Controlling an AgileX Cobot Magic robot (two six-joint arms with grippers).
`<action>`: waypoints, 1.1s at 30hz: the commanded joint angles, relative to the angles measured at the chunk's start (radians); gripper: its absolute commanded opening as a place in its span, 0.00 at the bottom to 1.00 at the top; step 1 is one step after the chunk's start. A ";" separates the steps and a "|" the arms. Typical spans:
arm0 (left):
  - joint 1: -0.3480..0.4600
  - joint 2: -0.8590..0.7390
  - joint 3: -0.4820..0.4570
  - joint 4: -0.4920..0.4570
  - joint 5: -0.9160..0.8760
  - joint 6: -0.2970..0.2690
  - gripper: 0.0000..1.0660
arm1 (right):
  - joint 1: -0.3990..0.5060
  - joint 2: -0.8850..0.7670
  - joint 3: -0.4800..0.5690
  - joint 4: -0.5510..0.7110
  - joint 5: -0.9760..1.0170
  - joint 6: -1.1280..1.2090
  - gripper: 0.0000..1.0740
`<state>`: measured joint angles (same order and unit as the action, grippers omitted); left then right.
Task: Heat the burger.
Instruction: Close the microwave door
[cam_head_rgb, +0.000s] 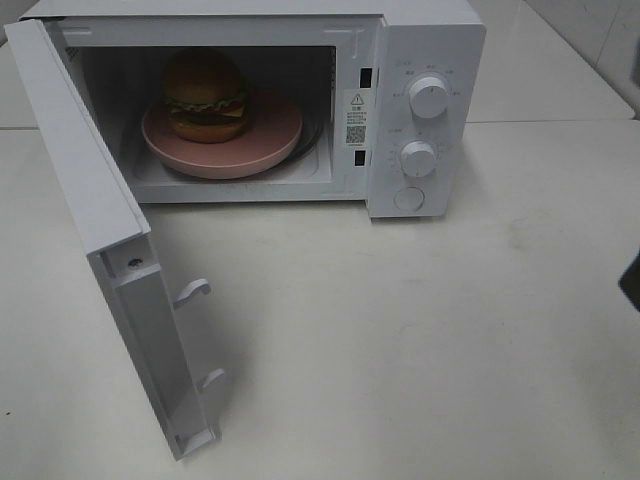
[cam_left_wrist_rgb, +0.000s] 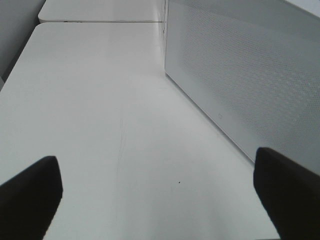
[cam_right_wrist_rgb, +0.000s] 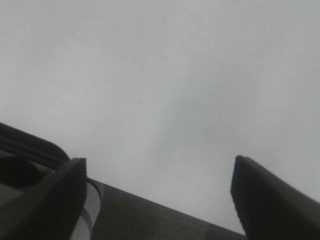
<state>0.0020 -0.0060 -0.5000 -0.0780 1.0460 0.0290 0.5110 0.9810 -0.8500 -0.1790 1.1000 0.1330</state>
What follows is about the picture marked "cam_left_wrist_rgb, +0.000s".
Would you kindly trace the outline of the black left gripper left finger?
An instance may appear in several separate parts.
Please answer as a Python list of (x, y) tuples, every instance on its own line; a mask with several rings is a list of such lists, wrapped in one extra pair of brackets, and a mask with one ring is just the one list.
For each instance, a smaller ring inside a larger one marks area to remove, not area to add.
[(0, 238), (42, 240), (62, 197), (58, 160), (45, 156), (0, 186)]

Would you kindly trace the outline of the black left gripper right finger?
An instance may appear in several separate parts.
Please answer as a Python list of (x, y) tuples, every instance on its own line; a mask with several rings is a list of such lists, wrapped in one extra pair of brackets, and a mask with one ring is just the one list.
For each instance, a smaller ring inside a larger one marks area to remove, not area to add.
[(320, 177), (268, 148), (256, 151), (254, 189), (282, 240), (320, 238)]

